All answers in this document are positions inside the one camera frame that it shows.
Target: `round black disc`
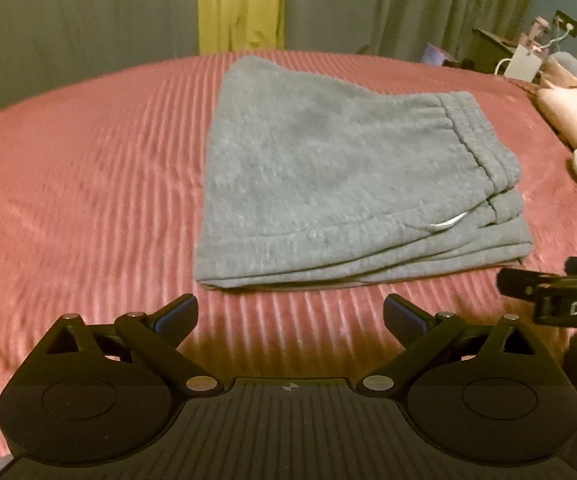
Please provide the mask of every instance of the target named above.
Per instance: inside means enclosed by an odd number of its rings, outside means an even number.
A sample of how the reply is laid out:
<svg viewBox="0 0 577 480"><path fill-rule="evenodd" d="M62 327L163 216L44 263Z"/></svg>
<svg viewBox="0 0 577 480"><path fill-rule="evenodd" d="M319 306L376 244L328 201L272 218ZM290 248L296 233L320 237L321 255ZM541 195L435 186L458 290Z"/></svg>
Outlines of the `round black disc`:
<svg viewBox="0 0 577 480"><path fill-rule="evenodd" d="M476 462L547 458L577 429L571 384L550 382L539 369L517 362L472 359L434 368L413 384L407 407L430 441Z"/></svg>
<svg viewBox="0 0 577 480"><path fill-rule="evenodd" d="M102 462L143 446L168 422L171 393L153 372L104 357L94 366L76 353L59 358L0 396L9 446L45 462Z"/></svg>

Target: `yellow curtain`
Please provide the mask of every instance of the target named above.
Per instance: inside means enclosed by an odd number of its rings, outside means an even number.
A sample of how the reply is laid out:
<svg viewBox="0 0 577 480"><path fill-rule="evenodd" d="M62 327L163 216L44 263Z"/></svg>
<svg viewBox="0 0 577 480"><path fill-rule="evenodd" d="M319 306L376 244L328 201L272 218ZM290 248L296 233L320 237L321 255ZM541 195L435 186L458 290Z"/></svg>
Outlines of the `yellow curtain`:
<svg viewBox="0 0 577 480"><path fill-rule="evenodd" d="M198 0L200 54L284 48L284 0Z"/></svg>

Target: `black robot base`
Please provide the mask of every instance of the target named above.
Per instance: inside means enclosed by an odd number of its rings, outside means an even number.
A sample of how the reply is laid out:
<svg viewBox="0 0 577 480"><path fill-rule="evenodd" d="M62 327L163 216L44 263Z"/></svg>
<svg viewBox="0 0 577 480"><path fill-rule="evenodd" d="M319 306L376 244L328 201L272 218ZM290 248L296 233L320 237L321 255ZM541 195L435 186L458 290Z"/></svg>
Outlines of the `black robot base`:
<svg viewBox="0 0 577 480"><path fill-rule="evenodd" d="M405 350L357 384L227 388L176 350L197 319L191 295L58 319L0 396L0 480L577 479L577 391L515 315L470 326L392 294Z"/></svg>

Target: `gray curtain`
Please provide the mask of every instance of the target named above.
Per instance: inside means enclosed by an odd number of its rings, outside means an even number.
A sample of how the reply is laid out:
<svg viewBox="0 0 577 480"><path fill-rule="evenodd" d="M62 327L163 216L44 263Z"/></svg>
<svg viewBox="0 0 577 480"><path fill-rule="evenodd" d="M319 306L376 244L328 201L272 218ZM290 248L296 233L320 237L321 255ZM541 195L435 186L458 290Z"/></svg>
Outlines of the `gray curtain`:
<svg viewBox="0 0 577 480"><path fill-rule="evenodd" d="M286 47L420 60L427 43L458 59L472 28L513 39L530 0L286 0Z"/></svg>
<svg viewBox="0 0 577 480"><path fill-rule="evenodd" d="M197 0L0 0L0 108L197 49Z"/></svg>

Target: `folded sweatpants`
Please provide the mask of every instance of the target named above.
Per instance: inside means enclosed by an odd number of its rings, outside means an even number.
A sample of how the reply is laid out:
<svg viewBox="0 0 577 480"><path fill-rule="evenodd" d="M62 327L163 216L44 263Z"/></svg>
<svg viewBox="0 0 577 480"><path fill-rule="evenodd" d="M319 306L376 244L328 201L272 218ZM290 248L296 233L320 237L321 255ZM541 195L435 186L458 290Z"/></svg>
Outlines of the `folded sweatpants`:
<svg viewBox="0 0 577 480"><path fill-rule="evenodd" d="M209 132L195 278L346 286L517 260L520 175L467 92L382 95L244 57Z"/></svg>

